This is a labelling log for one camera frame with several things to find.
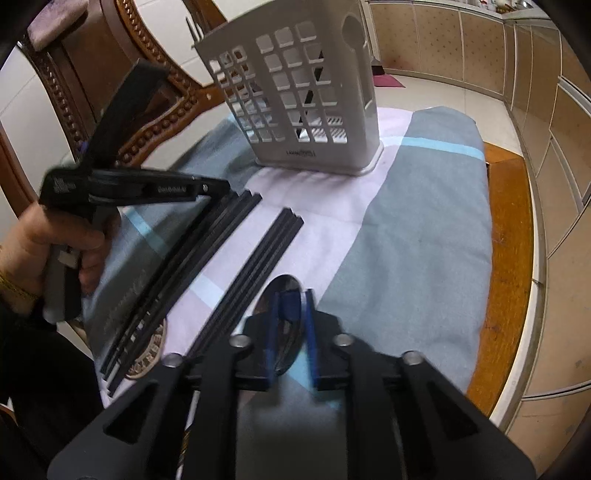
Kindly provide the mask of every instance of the circular label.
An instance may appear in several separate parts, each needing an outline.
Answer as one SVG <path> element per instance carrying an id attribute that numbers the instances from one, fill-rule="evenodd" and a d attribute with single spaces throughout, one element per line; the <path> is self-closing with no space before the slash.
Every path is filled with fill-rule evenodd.
<path id="1" fill-rule="evenodd" d="M 146 373 L 152 370 L 152 367 L 158 363 L 162 356 L 164 349 L 164 341 L 166 339 L 166 323 L 164 318 L 158 328 L 150 338 L 150 342 L 145 350 L 135 359 L 134 364 L 130 367 L 125 378 L 130 380 L 137 380 L 142 378 Z"/>

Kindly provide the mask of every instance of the tile floor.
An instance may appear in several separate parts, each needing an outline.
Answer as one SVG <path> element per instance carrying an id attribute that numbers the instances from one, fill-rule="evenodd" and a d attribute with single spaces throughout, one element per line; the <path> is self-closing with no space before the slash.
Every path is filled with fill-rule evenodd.
<path id="1" fill-rule="evenodd" d="M 377 88 L 378 106 L 412 111 L 448 106 L 473 118 L 485 142 L 522 155 L 517 133 L 502 101 L 445 83 L 400 75 L 395 77 L 405 88 Z"/>

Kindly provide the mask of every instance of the cabinet door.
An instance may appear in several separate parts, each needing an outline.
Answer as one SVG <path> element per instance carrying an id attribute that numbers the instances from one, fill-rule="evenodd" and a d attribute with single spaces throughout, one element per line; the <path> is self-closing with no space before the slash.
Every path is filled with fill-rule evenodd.
<path id="1" fill-rule="evenodd" d="M 591 184 L 591 116 L 561 87 L 550 129 L 584 198 Z"/>
<path id="2" fill-rule="evenodd" d="M 375 33 L 382 66 L 386 69 L 421 71 L 417 27 L 411 4 L 372 4 Z"/>
<path id="3" fill-rule="evenodd" d="M 463 81 L 459 11 L 417 4 L 414 9 L 423 72 Z"/>
<path id="4" fill-rule="evenodd" d="M 562 76 L 591 98 L 591 80 L 564 37 L 562 37 Z"/>
<path id="5" fill-rule="evenodd" d="M 503 97 L 507 105 L 511 107 L 511 103 L 513 102 L 513 87 L 515 85 L 515 27 L 513 25 L 505 25 L 505 50 L 507 58 Z"/>
<path id="6" fill-rule="evenodd" d="M 591 380 L 591 209 L 548 259 L 544 331 L 527 395 Z"/>
<path id="7" fill-rule="evenodd" d="M 464 81 L 496 93 L 505 83 L 505 30 L 491 18 L 461 12 Z"/>
<path id="8" fill-rule="evenodd" d="M 523 131 L 527 104 L 530 101 L 531 27 L 516 25 L 515 30 L 517 32 L 517 71 L 515 72 L 515 95 L 512 111 L 519 130 Z"/>
<path id="9" fill-rule="evenodd" d="M 546 252 L 550 253 L 579 215 L 569 180 L 552 144 L 535 182 L 544 215 Z"/>
<path id="10" fill-rule="evenodd" d="M 550 142 L 550 120 L 560 75 L 560 33 L 553 28 L 531 27 L 531 35 L 530 100 L 522 134 L 531 164 L 538 173 Z"/>

